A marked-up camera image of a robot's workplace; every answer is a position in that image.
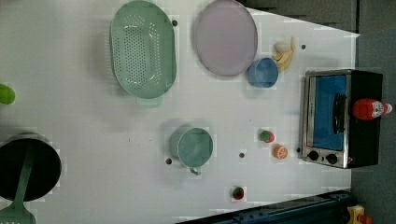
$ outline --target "spatula handle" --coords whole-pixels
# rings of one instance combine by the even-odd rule
[[[18,183],[17,193],[15,194],[15,199],[13,202],[13,205],[16,208],[23,207],[23,200],[26,193],[27,184],[29,182],[30,173],[32,173],[34,156],[35,151],[32,148],[27,148],[23,160],[23,166],[21,170],[20,181]]]

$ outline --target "oven window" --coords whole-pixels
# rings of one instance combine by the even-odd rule
[[[334,133],[333,106],[339,95],[346,95],[346,76],[316,77],[313,147],[342,151],[344,133]]]

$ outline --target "gray floor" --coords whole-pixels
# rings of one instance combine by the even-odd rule
[[[245,7],[357,33],[358,0],[237,0]]]
[[[361,0],[358,66],[384,75],[383,101],[396,110],[396,1]],[[382,119],[379,164],[352,170],[352,193],[375,223],[395,223],[396,112]]]

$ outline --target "pink plate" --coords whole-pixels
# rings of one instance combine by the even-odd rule
[[[250,13],[234,0],[218,0],[200,15],[195,45],[202,63],[218,75],[245,72],[257,51],[257,28]]]

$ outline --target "green colander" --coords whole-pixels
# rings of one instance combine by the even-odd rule
[[[144,99],[169,91],[177,73],[175,33],[159,7],[146,1],[125,4],[110,35],[113,72],[126,91]]]

